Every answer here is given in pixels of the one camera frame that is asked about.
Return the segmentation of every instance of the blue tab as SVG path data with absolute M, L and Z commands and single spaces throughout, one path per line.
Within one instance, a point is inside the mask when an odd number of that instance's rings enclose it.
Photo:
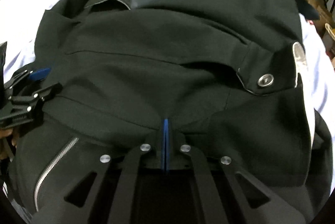
M 45 79 L 49 75 L 50 71 L 51 71 L 50 68 L 38 69 L 34 71 L 33 73 L 31 73 L 28 79 L 32 81 L 38 81 L 38 80 Z
M 170 160 L 170 151 L 169 151 L 169 120 L 164 119 L 163 125 L 163 142 L 162 142 L 162 156 L 161 156 L 161 169 L 164 173 L 169 171 L 169 160 Z

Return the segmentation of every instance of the black jacket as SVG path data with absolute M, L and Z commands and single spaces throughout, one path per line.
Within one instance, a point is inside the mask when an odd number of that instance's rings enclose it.
M 295 0 L 60 0 L 23 69 L 50 67 L 43 86 L 63 90 L 18 142 L 16 198 L 32 214 L 43 209 L 101 155 L 125 155 L 169 119 L 190 145 L 228 155 L 310 221 L 330 194 L 331 139 L 317 127 L 311 149 L 295 42 Z M 274 82 L 260 87 L 265 74 Z

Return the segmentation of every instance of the metal screw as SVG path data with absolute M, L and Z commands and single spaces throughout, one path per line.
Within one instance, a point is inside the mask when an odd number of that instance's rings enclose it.
M 271 74 L 265 74 L 259 78 L 257 84 L 259 87 L 268 87 L 273 84 L 274 77 Z
M 102 162 L 102 163 L 108 163 L 110 160 L 111 160 L 111 157 L 107 154 L 102 155 L 100 157 L 100 162 Z
M 149 144 L 142 144 L 140 146 L 140 150 L 142 150 L 142 151 L 149 151 L 150 149 L 151 149 L 151 145 L 149 145 Z
M 221 163 L 222 164 L 225 164 L 225 165 L 228 165 L 232 162 L 232 159 L 228 156 L 224 156 L 221 158 Z
M 180 151 L 182 152 L 189 152 L 191 150 L 191 146 L 190 145 L 182 145 L 180 147 Z

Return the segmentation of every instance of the cardboard box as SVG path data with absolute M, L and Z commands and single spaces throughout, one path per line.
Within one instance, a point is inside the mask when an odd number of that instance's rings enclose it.
M 326 32 L 322 38 L 323 44 L 325 45 L 326 51 L 331 51 L 333 46 L 335 45 L 335 33 L 332 30 L 330 24 L 326 23 Z
M 316 20 L 313 22 L 316 31 L 322 38 L 326 32 L 325 28 L 326 23 L 330 24 L 332 27 L 335 27 L 333 16 L 319 0 L 308 0 L 308 3 L 311 4 L 318 11 L 320 15 L 320 20 Z

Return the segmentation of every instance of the metal zipper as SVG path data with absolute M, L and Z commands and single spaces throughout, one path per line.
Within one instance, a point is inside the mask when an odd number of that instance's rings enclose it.
M 37 184 L 35 186 L 35 191 L 34 191 L 34 202 L 35 202 L 35 208 L 36 211 L 39 211 L 38 207 L 38 202 L 37 198 L 39 195 L 39 190 L 41 188 L 41 185 L 47 175 L 50 173 L 50 171 L 57 165 L 57 163 L 69 152 L 69 150 L 77 143 L 79 138 L 74 138 L 72 139 L 59 153 L 58 155 L 50 162 L 50 164 L 44 169 L 43 173 L 40 175 Z
M 105 2 L 105 1 L 108 1 L 108 0 L 103 0 L 103 1 L 100 1 L 100 2 L 97 2 L 97 3 L 94 3 L 94 4 L 92 4 L 92 5 L 86 6 L 85 8 L 90 7 L 90 6 L 94 6 L 94 5 L 96 5 L 96 4 L 103 3 L 103 2 Z M 122 3 L 123 5 L 125 5 L 125 6 L 128 8 L 128 10 L 130 10 L 130 7 L 128 6 L 128 4 L 125 3 L 123 0 L 116 0 L 116 1 Z

